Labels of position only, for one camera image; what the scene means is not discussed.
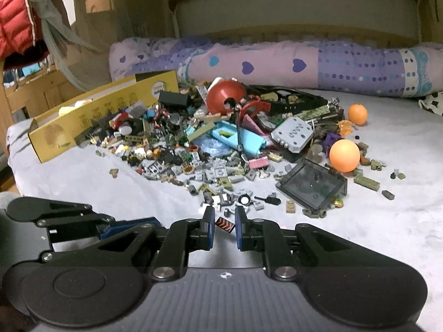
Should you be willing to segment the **yellow plush toy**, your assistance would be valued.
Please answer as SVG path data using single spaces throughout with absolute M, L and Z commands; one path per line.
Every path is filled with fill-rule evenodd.
M 68 113 L 78 109 L 79 107 L 83 107 L 84 105 L 87 105 L 88 103 L 91 102 L 92 102 L 91 99 L 78 100 L 73 106 L 61 107 L 59 109 L 59 116 L 67 115 Z

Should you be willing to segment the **purple heart-pattern rolled quilt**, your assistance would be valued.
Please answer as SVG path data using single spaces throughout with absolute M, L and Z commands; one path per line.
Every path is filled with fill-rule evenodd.
M 442 45 L 371 48 L 345 40 L 229 43 L 204 37 L 127 38 L 109 55 L 113 80 L 175 70 L 186 81 L 324 89 L 384 97 L 442 91 Z

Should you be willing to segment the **wooden bed frame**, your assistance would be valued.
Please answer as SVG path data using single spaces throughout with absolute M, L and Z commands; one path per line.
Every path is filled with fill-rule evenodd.
M 63 0 L 70 24 L 73 0 Z M 399 49 L 429 39 L 429 0 L 110 0 L 88 11 L 110 48 L 127 38 L 204 37 L 229 43 L 345 40 Z

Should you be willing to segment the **black-spotted white plush toy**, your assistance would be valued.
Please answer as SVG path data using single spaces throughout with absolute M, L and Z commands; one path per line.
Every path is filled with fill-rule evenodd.
M 422 110 L 443 116 L 443 92 L 433 92 L 418 102 Z

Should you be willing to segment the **pink small brick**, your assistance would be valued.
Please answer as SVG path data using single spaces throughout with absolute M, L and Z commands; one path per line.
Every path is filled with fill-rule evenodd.
M 269 166 L 269 159 L 267 156 L 251 159 L 248 162 L 250 169 L 262 169 Z

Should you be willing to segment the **grey mosquito net curtain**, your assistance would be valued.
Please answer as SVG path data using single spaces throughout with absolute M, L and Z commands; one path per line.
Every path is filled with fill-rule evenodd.
M 63 0 L 29 0 L 41 20 L 43 40 L 57 70 L 76 88 L 89 91 L 111 82 L 105 34 L 87 16 L 85 0 L 73 0 L 70 24 Z

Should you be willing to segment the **yellow cardboard box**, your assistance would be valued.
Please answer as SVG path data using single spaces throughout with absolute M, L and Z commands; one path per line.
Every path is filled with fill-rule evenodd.
M 41 163 L 73 148 L 75 138 L 107 115 L 118 112 L 139 101 L 150 107 L 157 100 L 160 90 L 178 92 L 176 71 L 137 74 L 103 85 L 81 94 L 34 118 L 29 141 Z M 73 106 L 78 100 L 92 102 L 59 116 L 61 107 Z

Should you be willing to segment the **grey studded toy panel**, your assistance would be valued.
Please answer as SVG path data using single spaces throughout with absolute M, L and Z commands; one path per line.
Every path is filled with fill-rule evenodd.
M 287 118 L 270 134 L 271 139 L 291 153 L 301 153 L 312 139 L 314 130 L 299 117 Z

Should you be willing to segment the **far orange ball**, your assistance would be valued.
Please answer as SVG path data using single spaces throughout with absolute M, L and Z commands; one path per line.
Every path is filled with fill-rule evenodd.
M 362 126 L 366 124 L 368 111 L 363 104 L 353 104 L 348 108 L 348 120 L 355 125 Z

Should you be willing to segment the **light blue toy plate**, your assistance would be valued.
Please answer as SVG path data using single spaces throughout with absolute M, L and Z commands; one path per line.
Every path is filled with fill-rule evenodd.
M 236 125 L 227 121 L 217 122 L 212 130 L 193 143 L 212 157 L 223 157 L 239 151 L 239 142 L 243 153 L 250 157 L 259 156 L 261 150 L 267 147 L 267 141 L 262 136 L 243 128 L 237 131 Z

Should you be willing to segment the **red black striped tile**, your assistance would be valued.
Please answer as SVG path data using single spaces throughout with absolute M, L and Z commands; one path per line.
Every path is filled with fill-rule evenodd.
M 229 220 L 226 220 L 223 217 L 219 217 L 216 221 L 215 221 L 215 225 L 222 229 L 223 231 L 226 231 L 227 233 L 232 233 L 232 231 L 235 229 L 235 224 L 232 223 Z

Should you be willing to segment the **red dome-shaped toy piece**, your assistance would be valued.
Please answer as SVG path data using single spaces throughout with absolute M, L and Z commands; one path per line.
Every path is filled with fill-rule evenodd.
M 227 114 L 233 107 L 229 102 L 236 104 L 246 96 L 246 89 L 243 84 L 221 79 L 212 85 L 207 94 L 207 108 L 211 114 Z

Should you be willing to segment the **black rectangular block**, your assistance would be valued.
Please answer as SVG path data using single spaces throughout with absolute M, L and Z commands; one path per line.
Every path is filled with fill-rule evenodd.
M 177 92 L 160 91 L 158 102 L 169 107 L 187 107 L 189 105 L 189 96 Z

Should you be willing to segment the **orange ball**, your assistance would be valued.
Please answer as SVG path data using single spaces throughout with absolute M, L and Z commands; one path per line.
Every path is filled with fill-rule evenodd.
M 353 104 L 348 108 L 348 120 L 355 125 L 362 126 L 366 124 L 368 111 L 363 104 Z
M 329 160 L 334 169 L 348 173 L 360 163 L 360 150 L 354 142 L 340 139 L 331 146 Z

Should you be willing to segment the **near orange ball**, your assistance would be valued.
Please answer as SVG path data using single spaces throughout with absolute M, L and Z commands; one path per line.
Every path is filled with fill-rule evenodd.
M 360 150 L 354 142 L 340 139 L 331 146 L 329 160 L 334 169 L 348 173 L 360 163 Z

